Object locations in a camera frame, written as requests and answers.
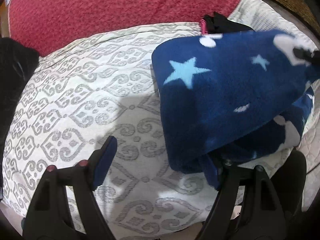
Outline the blue star print fleece pants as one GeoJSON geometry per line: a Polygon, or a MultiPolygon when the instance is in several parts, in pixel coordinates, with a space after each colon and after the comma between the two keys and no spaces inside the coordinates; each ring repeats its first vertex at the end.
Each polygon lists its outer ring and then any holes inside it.
{"type": "Polygon", "coordinates": [[[279,30],[173,38],[152,53],[169,164],[214,177],[299,144],[319,66],[279,30]]]}

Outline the white grey patterned mattress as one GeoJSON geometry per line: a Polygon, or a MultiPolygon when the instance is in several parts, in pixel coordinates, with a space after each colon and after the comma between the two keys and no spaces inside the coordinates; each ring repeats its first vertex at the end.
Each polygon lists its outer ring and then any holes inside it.
{"type": "MultiPolygon", "coordinates": [[[[262,0],[241,0],[228,20],[250,31],[279,30],[301,40],[319,66],[319,49],[293,23],[262,0]]],[[[186,231],[196,239],[217,197],[203,172],[184,173],[169,164],[152,53],[173,38],[201,35],[199,23],[144,24],[77,39],[39,57],[5,140],[3,203],[22,217],[23,238],[34,192],[49,165],[58,169],[90,158],[109,136],[117,152],[94,192],[114,239],[158,239],[186,231]]],[[[307,209],[308,160],[299,148],[319,129],[319,80],[311,85],[313,107],[298,145],[245,163],[261,165],[279,198],[286,225],[307,209]]],[[[68,205],[77,231],[85,232],[71,186],[68,205]]]]}

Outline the black folded garment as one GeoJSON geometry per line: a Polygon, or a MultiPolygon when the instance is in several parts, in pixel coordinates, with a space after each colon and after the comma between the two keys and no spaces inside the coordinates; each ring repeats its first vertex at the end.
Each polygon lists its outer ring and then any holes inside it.
{"type": "Polygon", "coordinates": [[[40,54],[9,38],[1,38],[1,156],[21,94],[39,65],[40,54]]]}

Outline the black folded cloth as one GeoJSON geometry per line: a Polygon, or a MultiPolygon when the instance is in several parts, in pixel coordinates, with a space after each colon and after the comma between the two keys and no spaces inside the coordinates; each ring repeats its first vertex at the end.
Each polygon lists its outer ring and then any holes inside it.
{"type": "Polygon", "coordinates": [[[208,34],[237,33],[253,30],[251,27],[244,24],[230,21],[217,12],[214,12],[213,16],[204,15],[203,19],[207,23],[208,34]]]}

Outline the pink folded cloth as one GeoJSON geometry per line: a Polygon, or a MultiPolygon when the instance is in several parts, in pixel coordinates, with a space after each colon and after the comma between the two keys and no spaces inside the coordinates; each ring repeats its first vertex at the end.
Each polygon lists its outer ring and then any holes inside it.
{"type": "Polygon", "coordinates": [[[207,23],[204,19],[200,20],[199,26],[200,26],[201,35],[207,35],[208,34],[207,23]]]}

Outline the red textured blanket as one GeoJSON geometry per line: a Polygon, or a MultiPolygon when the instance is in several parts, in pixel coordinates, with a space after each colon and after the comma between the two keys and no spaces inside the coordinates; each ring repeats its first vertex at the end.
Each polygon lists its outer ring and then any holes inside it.
{"type": "Polygon", "coordinates": [[[10,37],[46,56],[72,41],[144,24],[231,14],[240,0],[11,0],[10,37]]]}

